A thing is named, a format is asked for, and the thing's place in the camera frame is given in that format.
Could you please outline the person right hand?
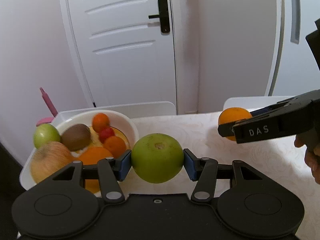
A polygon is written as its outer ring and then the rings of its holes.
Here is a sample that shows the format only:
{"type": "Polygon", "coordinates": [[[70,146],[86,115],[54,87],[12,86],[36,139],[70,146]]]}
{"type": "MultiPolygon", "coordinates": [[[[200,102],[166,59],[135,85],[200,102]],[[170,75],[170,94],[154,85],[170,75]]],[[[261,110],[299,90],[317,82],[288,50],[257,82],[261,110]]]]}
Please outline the person right hand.
{"type": "MultiPolygon", "coordinates": [[[[305,145],[302,137],[296,135],[295,147],[300,148],[305,145]]],[[[317,184],[320,184],[320,170],[319,170],[319,144],[313,149],[313,151],[306,150],[304,161],[311,169],[312,176],[317,184]]]]}

